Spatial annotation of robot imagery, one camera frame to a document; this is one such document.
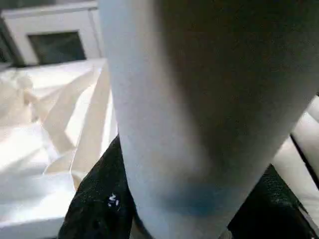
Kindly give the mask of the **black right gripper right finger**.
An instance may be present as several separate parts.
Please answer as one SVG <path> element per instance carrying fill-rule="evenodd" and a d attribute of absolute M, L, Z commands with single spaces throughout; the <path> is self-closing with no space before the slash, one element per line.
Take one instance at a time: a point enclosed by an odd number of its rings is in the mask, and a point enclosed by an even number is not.
<path fill-rule="evenodd" d="M 269 165 L 227 228 L 235 239 L 319 237 L 318 227 L 273 165 Z"/>

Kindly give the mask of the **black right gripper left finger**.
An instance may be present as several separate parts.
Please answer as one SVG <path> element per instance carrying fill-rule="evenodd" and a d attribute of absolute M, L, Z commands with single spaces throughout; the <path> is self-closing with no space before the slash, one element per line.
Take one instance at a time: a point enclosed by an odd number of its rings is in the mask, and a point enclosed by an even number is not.
<path fill-rule="evenodd" d="M 116 136 L 81 181 L 59 230 L 61 239 L 128 239 L 132 224 L 145 233 L 129 190 Z"/>

